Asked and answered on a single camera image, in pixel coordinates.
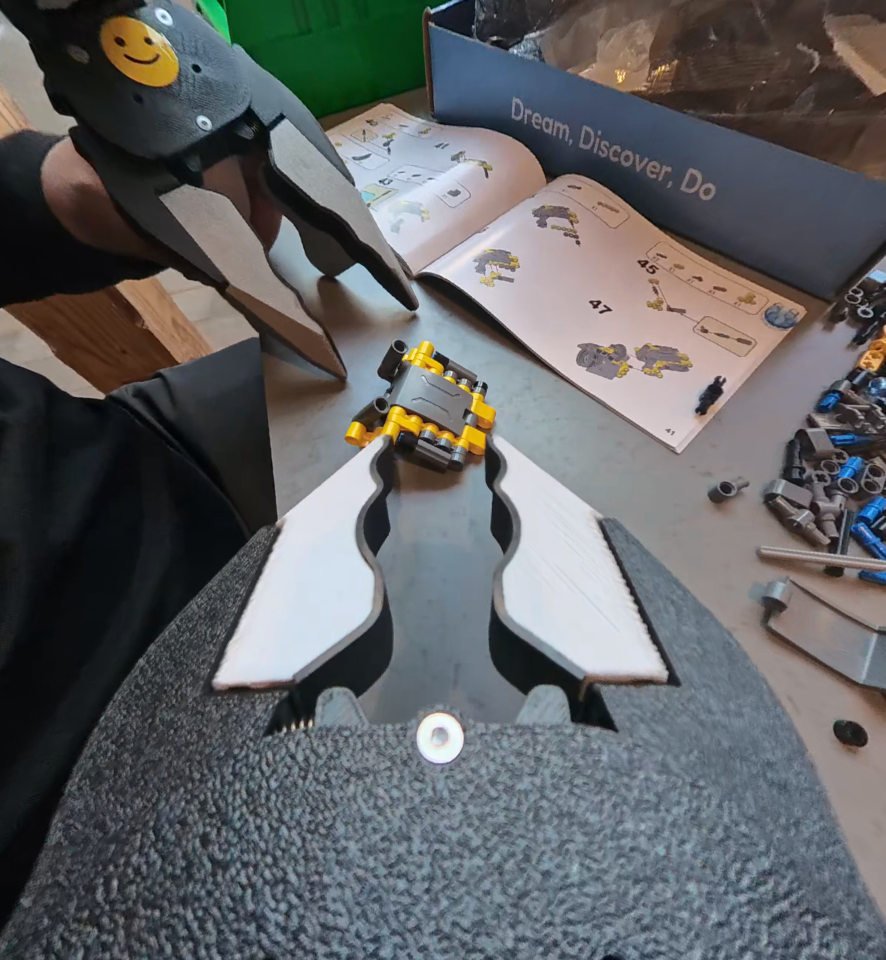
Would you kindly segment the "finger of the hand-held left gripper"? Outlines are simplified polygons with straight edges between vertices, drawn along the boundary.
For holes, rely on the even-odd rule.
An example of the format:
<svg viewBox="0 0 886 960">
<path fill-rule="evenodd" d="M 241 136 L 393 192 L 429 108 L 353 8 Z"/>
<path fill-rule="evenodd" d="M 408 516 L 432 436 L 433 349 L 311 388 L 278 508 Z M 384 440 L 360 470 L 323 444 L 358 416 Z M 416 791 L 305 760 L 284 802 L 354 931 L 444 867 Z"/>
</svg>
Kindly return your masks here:
<svg viewBox="0 0 886 960">
<path fill-rule="evenodd" d="M 347 378 L 329 334 L 300 297 L 277 277 L 264 246 L 233 201 L 195 186 L 180 186 L 162 201 L 216 268 L 225 299 L 263 333 L 333 378 Z"/>
<path fill-rule="evenodd" d="M 341 157 L 327 142 L 323 151 L 291 119 L 281 119 L 269 136 L 271 191 L 296 216 L 305 251 L 320 271 L 343 258 L 366 267 L 382 288 L 410 311 L 419 300 L 400 258 L 384 238 Z"/>
</svg>

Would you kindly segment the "open instruction booklet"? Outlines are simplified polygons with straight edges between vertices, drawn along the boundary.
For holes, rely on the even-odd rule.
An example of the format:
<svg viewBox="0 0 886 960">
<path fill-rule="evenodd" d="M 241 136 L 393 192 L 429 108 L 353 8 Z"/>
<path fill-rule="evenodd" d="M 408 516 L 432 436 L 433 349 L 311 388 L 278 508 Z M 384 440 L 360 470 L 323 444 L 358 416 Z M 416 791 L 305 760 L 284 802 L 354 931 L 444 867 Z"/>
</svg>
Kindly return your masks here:
<svg viewBox="0 0 886 960">
<path fill-rule="evenodd" d="M 493 131 L 379 104 L 328 132 L 415 279 L 446 284 L 585 394 L 680 453 L 806 316 L 581 175 Z M 725 393 L 693 413 L 713 381 Z"/>
</svg>

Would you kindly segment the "person's dark sweater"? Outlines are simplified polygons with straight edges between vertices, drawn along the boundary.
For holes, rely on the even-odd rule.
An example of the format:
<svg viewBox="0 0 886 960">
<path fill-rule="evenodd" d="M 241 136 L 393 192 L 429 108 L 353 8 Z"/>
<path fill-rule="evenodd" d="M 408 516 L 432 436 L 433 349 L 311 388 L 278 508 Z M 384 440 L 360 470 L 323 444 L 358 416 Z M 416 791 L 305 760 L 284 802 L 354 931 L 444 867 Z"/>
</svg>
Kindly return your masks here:
<svg viewBox="0 0 886 960">
<path fill-rule="evenodd" d="M 0 930 L 133 666 L 276 516 L 247 339 L 102 400 L 0 358 Z"/>
</svg>

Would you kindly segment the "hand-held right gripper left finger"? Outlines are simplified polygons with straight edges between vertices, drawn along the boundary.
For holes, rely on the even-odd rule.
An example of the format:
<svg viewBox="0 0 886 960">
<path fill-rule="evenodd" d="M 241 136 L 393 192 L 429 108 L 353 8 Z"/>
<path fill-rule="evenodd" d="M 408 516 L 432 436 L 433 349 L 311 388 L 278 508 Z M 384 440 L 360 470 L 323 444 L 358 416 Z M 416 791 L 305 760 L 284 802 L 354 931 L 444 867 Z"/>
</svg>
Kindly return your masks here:
<svg viewBox="0 0 886 960">
<path fill-rule="evenodd" d="M 392 460 L 392 441 L 378 438 L 277 522 L 213 690 L 296 687 L 377 623 L 385 584 L 365 531 Z"/>
</svg>

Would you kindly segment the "pile of building bricks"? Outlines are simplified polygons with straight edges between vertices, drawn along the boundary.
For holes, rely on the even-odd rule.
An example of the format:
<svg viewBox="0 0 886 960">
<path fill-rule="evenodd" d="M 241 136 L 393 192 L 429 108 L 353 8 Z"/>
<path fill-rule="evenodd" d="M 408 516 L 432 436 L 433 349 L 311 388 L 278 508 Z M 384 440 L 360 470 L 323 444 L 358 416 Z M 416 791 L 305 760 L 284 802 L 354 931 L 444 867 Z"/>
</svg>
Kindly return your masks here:
<svg viewBox="0 0 886 960">
<path fill-rule="evenodd" d="M 886 589 L 886 274 L 867 275 L 826 318 L 853 328 L 852 366 L 821 390 L 761 498 L 818 557 L 860 549 L 858 579 Z"/>
</svg>

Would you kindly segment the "small yellow grey brick assembly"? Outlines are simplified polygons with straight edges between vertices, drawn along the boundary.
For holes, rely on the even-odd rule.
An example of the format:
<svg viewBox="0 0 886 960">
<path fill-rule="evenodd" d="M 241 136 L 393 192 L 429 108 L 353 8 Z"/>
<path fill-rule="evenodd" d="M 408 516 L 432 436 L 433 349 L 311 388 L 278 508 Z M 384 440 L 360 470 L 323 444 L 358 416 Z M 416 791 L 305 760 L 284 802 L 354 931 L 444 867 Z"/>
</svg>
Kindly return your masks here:
<svg viewBox="0 0 886 960">
<path fill-rule="evenodd" d="M 437 472 L 459 473 L 484 455 L 497 413 L 488 385 L 428 341 L 411 348 L 393 341 L 378 377 L 386 390 L 367 404 L 345 433 L 365 449 L 388 437 L 396 454 Z"/>
</svg>

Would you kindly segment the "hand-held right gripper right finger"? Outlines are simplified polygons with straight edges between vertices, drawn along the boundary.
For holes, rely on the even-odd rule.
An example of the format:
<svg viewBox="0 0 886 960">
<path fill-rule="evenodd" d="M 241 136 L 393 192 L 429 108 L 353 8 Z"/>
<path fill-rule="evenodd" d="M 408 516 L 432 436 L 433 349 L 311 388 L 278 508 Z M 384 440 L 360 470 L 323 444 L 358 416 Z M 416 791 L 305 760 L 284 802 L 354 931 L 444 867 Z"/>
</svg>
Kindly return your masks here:
<svg viewBox="0 0 886 960">
<path fill-rule="evenodd" d="M 605 531 L 604 516 L 497 436 L 486 450 L 496 633 L 517 645 L 512 675 L 544 663 L 582 694 L 594 684 L 670 683 L 640 603 Z"/>
</svg>

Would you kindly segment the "grey curved panel piece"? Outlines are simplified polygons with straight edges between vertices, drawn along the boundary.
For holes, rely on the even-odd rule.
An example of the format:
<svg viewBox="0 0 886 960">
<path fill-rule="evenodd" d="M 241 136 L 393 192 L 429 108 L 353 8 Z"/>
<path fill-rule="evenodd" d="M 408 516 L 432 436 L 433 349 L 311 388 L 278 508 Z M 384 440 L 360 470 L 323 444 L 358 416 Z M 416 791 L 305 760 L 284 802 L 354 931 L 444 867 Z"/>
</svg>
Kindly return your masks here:
<svg viewBox="0 0 886 960">
<path fill-rule="evenodd" d="M 886 695 L 886 627 L 846 612 L 790 578 L 751 590 L 763 625 L 852 684 Z"/>
</svg>

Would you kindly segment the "green plastic crate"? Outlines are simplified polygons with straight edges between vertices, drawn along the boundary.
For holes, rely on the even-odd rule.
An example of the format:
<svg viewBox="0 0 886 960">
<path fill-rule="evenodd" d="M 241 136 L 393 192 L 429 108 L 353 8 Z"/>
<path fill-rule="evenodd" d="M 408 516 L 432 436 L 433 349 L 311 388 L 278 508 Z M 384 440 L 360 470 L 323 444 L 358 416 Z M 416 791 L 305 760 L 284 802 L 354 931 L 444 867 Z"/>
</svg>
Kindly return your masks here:
<svg viewBox="0 0 886 960">
<path fill-rule="evenodd" d="M 426 1 L 196 1 L 317 117 L 425 85 Z"/>
</svg>

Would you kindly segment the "dark blue cardboard box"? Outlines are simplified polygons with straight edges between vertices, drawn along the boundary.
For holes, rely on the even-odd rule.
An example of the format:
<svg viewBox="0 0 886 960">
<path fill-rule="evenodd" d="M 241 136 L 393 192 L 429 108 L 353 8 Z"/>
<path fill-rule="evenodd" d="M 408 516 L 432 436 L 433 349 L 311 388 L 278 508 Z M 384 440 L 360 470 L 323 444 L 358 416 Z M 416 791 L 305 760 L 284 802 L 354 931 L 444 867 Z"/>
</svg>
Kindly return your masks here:
<svg viewBox="0 0 886 960">
<path fill-rule="evenodd" d="M 424 12 L 437 120 L 523 143 L 662 229 L 830 300 L 886 254 L 886 184 L 472 38 L 473 2 Z"/>
</svg>

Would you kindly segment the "person's left forearm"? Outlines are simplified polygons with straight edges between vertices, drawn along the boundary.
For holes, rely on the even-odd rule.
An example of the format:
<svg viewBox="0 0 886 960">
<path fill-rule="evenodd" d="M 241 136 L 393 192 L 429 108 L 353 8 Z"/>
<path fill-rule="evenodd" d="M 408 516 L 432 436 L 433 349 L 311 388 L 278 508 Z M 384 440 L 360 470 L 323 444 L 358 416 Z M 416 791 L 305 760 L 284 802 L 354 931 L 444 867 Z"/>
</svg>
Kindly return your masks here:
<svg viewBox="0 0 886 960">
<path fill-rule="evenodd" d="M 55 144 L 55 137 L 29 131 L 0 139 L 0 308 L 89 294 L 163 270 L 84 244 L 60 225 L 41 179 Z"/>
</svg>

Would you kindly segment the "crumpled clear plastic bags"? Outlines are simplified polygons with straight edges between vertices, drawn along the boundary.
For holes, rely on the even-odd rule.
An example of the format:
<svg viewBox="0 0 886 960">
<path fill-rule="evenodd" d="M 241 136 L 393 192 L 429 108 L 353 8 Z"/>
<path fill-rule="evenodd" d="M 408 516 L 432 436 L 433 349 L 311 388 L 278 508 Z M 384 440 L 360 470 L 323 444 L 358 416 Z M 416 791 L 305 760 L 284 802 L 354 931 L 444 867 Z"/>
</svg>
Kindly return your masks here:
<svg viewBox="0 0 886 960">
<path fill-rule="evenodd" d="M 478 1 L 473 36 L 886 183 L 886 1 Z"/>
</svg>

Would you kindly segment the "person's left hand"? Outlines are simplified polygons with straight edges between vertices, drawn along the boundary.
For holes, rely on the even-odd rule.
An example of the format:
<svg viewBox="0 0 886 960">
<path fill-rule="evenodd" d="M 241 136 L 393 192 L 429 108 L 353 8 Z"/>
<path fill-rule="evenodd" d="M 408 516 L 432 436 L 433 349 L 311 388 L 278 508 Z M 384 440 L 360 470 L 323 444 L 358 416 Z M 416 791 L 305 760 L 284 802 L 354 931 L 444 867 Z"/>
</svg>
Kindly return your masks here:
<svg viewBox="0 0 886 960">
<path fill-rule="evenodd" d="M 69 138 L 61 138 L 41 164 L 41 188 L 60 224 L 81 243 L 105 253 L 168 267 L 166 252 L 128 223 L 98 175 Z"/>
</svg>

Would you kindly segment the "grey desk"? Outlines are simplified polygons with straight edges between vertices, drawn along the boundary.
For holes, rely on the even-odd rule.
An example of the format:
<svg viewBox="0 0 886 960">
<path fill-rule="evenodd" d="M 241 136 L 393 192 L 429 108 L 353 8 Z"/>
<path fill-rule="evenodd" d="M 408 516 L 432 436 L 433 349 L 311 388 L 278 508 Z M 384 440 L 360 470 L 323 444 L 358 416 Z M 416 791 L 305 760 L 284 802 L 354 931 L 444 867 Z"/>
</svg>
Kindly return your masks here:
<svg viewBox="0 0 886 960">
<path fill-rule="evenodd" d="M 782 567 L 759 546 L 800 546 L 762 505 L 760 491 L 785 442 L 825 386 L 848 368 L 850 335 L 826 329 L 824 304 L 777 282 L 747 277 L 806 306 L 804 322 L 739 388 L 681 454 L 667 450 L 537 361 L 477 306 L 439 282 L 416 284 L 408 314 L 362 268 L 328 281 L 281 228 L 274 260 L 322 315 L 349 370 L 335 381 L 295 359 L 265 364 L 278 509 L 286 513 L 351 458 L 350 415 L 376 394 L 376 369 L 394 339 L 429 340 L 489 385 L 496 436 L 624 527 L 739 642 L 807 744 L 865 882 L 886 916 L 886 700 L 858 688 L 762 624 L 751 590 L 790 574 L 835 606 L 886 625 L 886 590 Z M 708 492 L 738 477 L 750 487 L 722 505 Z M 363 697 L 377 723 L 422 708 L 456 707 L 468 718 L 509 721 L 522 697 L 498 673 L 487 633 L 495 566 L 491 494 L 482 465 L 446 478 L 405 463 L 388 499 L 391 533 L 379 554 L 394 625 L 387 672 Z M 836 719 L 865 726 L 863 749 L 841 745 Z"/>
</svg>

